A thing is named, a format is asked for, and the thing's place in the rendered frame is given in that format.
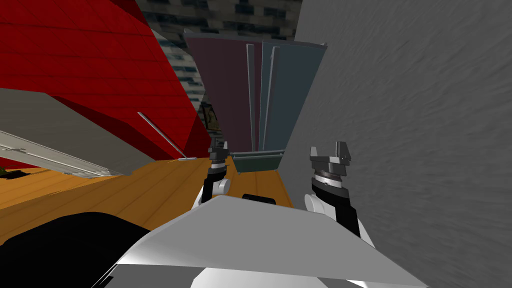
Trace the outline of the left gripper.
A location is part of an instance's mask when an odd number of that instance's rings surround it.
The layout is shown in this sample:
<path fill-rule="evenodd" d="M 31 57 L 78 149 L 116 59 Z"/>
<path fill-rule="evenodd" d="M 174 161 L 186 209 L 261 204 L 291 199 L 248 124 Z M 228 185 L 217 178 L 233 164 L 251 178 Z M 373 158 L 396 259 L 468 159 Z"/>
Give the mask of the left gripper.
<path fill-rule="evenodd" d="M 217 147 L 217 142 L 218 142 L 217 138 L 212 138 L 210 147 L 208 149 L 209 159 L 211 160 L 212 165 L 225 163 L 226 159 L 230 155 L 230 151 L 228 148 L 228 142 L 227 141 L 223 142 L 221 148 Z"/>

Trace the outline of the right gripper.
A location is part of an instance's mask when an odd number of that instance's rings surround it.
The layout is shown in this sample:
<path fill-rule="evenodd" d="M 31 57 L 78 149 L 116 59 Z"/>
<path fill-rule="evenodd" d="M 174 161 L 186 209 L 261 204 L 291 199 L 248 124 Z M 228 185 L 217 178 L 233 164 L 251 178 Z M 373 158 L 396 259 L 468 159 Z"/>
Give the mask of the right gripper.
<path fill-rule="evenodd" d="M 309 159 L 311 161 L 311 167 L 315 171 L 323 171 L 346 177 L 346 166 L 349 166 L 352 160 L 346 142 L 337 141 L 335 143 L 335 156 L 318 156 L 317 148 L 315 146 L 310 147 Z"/>

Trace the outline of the dark green fridge drawer front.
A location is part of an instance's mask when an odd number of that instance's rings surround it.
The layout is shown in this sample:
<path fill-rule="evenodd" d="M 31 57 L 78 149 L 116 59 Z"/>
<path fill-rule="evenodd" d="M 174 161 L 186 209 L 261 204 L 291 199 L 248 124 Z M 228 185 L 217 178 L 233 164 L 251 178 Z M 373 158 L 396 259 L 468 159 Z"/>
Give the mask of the dark green fridge drawer front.
<path fill-rule="evenodd" d="M 231 153 L 231 158 L 238 174 L 276 171 L 285 150 L 267 150 Z"/>

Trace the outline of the red cupboard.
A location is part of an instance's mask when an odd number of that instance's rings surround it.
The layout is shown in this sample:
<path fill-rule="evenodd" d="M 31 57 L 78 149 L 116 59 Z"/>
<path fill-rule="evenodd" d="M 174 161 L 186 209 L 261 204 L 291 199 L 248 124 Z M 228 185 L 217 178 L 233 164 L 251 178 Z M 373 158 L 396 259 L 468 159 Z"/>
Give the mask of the red cupboard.
<path fill-rule="evenodd" d="M 44 93 L 156 161 L 211 138 L 135 0 L 0 0 L 0 88 Z"/>

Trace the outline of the dark two-door fridge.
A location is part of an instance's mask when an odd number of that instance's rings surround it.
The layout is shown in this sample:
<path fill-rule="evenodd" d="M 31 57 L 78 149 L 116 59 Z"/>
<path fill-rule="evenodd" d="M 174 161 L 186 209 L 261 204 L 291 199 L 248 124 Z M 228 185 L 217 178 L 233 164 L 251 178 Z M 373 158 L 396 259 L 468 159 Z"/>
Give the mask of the dark two-door fridge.
<path fill-rule="evenodd" d="M 191 31 L 183 36 L 236 171 L 277 170 L 327 44 Z"/>

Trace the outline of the maroon fridge door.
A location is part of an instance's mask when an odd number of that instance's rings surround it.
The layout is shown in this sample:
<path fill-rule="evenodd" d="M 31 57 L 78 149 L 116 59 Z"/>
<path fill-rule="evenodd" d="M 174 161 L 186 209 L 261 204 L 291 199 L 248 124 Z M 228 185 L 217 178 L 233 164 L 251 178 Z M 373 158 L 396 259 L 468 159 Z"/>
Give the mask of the maroon fridge door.
<path fill-rule="evenodd" d="M 254 45 L 255 143 L 258 150 L 257 93 L 261 83 L 263 39 L 217 33 L 186 32 L 187 47 L 198 68 L 223 139 L 232 153 L 252 152 L 246 44 Z"/>

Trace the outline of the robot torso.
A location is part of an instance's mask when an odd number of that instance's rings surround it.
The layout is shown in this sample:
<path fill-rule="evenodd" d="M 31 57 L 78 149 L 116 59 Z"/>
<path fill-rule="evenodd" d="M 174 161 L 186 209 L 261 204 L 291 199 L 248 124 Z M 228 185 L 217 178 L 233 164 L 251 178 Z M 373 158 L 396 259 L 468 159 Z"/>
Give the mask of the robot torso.
<path fill-rule="evenodd" d="M 427 288 L 321 213 L 219 195 L 137 241 L 94 288 Z"/>

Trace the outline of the blue-grey fridge door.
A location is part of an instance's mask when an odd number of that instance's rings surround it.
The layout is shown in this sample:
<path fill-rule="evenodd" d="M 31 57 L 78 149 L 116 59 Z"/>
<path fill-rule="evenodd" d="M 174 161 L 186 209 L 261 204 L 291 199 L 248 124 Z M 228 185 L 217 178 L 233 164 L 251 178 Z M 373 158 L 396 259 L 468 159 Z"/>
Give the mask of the blue-grey fridge door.
<path fill-rule="evenodd" d="M 261 48 L 260 106 L 265 109 L 272 47 L 279 46 L 279 61 L 272 97 L 265 151 L 284 150 L 315 79 L 327 45 L 268 39 Z M 259 111 L 259 150 L 265 112 Z"/>

